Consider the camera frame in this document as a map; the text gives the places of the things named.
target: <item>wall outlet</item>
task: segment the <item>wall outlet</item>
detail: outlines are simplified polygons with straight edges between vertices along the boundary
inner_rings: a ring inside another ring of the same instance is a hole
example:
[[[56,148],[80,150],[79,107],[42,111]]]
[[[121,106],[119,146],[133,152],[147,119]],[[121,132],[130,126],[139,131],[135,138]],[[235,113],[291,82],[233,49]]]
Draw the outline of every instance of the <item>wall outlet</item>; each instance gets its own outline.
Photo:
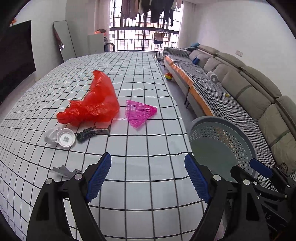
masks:
[[[240,52],[240,51],[236,51],[236,53],[235,54],[237,54],[238,56],[240,56],[240,57],[242,57],[242,52]]]

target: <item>pink badminton shuttlecock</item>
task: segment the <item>pink badminton shuttlecock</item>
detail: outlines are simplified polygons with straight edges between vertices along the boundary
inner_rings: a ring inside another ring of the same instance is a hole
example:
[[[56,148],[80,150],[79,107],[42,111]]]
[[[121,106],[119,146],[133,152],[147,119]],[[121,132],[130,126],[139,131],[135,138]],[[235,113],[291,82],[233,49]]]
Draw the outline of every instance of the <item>pink badminton shuttlecock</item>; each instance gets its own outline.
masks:
[[[126,118],[132,127],[137,128],[148,118],[155,115],[157,108],[140,102],[126,101]]]

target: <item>window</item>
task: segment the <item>window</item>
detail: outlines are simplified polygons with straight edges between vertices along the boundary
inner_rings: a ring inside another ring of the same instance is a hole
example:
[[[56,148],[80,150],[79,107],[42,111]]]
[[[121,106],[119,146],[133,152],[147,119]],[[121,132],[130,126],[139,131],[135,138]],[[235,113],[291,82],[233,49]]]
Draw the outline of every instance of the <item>window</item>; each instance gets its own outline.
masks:
[[[151,23],[150,11],[146,15],[138,14],[134,20],[122,19],[121,3],[122,0],[111,0],[110,3],[110,42],[114,43],[116,50],[162,51],[164,47],[177,47],[183,5],[180,9],[174,10],[174,21],[171,26],[170,19],[168,23],[164,22],[164,12],[160,15],[158,23]],[[155,45],[154,32],[161,28],[168,33],[165,33],[162,45]]]

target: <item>gray plastic basket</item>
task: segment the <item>gray plastic basket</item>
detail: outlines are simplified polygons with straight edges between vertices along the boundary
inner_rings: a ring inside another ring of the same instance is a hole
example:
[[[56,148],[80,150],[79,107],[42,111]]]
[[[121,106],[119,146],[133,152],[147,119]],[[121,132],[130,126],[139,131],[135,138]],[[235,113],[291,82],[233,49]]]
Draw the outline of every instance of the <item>gray plastic basket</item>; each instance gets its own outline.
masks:
[[[213,174],[235,182],[230,170],[239,165],[253,177],[257,176],[249,166],[252,158],[257,159],[255,148],[246,134],[230,121],[216,116],[197,118],[189,140],[198,163],[207,166]]]

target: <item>floor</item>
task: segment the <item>floor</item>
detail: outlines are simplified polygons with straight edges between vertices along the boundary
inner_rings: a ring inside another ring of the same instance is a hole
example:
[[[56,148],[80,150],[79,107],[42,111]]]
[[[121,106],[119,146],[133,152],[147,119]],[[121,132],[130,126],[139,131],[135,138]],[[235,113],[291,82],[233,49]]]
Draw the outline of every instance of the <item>floor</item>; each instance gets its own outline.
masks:
[[[167,69],[165,68],[165,66],[161,66],[161,70],[164,74],[168,72]],[[173,95],[174,100],[177,102],[179,111],[182,116],[182,120],[185,125],[186,132],[187,132],[187,134],[190,134],[190,130],[192,127],[191,122],[194,119],[196,119],[197,116],[194,113],[194,111],[190,105],[188,106],[188,108],[186,108],[186,106],[184,105],[184,101],[185,101],[186,97],[183,94],[182,90],[179,88],[178,84],[174,81],[174,79],[172,79],[171,81],[168,81],[167,83],[168,83],[170,92]]]

